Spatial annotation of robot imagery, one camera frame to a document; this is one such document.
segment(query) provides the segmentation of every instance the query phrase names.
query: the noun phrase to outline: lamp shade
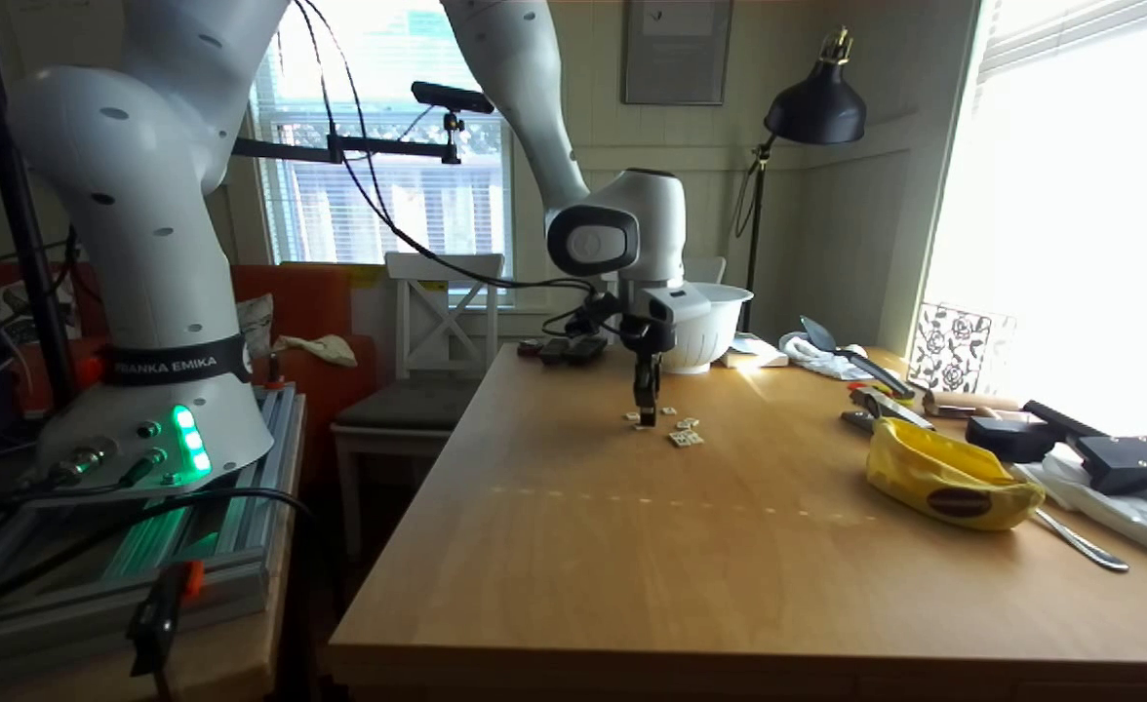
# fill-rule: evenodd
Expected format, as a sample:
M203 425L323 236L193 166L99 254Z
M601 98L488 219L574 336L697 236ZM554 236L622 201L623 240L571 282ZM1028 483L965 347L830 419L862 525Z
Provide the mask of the lamp shade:
M800 145L851 145L862 137L865 105L845 87L851 61L845 32L822 50L813 74L780 88L764 111L764 129Z

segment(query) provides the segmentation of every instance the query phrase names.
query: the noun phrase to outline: chair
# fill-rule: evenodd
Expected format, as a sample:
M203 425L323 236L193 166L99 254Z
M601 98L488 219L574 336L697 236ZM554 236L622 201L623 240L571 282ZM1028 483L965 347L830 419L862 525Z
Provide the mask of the chair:
M450 261L481 276L501 276L505 270L501 254ZM358 460L409 456L431 462L455 427L501 343L497 283L418 254L386 254L386 276L394 283L394 380L332 419L346 557L363 549Z

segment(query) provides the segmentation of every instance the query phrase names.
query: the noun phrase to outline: white wall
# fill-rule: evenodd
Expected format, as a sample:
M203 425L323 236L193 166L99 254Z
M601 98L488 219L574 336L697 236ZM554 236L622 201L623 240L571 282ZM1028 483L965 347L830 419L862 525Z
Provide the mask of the white wall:
M679 170L686 248L727 254L728 282L744 276L744 236L728 236L728 227L743 166L764 137L761 118L780 87L813 70L835 28L851 22L851 87L871 102L871 133L835 152L771 146L753 324L775 336L813 311L842 339L905 343L977 0L732 0L727 102L697 110L622 105L623 0L550 2L585 179L605 183L622 166ZM117 0L0 0L0 22L8 74L117 54ZM211 211L233 261L267 258L250 162L233 166ZM59 206L44 201L44 219L47 236L64 236ZM523 270L542 270L542 206L518 152L514 236Z

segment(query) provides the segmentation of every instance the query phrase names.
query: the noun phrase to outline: yellow object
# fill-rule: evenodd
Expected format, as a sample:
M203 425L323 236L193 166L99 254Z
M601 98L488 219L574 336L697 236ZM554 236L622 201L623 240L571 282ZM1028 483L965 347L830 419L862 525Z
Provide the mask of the yellow object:
M874 425L865 478L969 531L1011 531L1044 499L1037 483L1008 471L996 453L896 418Z

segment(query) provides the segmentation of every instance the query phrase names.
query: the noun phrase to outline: bright window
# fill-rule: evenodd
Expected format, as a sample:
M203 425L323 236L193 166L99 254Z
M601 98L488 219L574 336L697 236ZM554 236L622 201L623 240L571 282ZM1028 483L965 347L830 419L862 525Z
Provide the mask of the bright window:
M1147 431L1147 0L989 18L926 302L991 319L979 389Z
M444 145L444 110L415 102L409 81L477 88L437 0L315 0L293 2L256 74L255 118L262 139L329 145L329 105L341 137L358 137L358 110L373 139ZM441 254L506 254L501 118L462 111L462 162L435 155L350 155L358 183L392 219ZM367 206L342 162L267 159L262 197L276 261L384 261L401 248Z

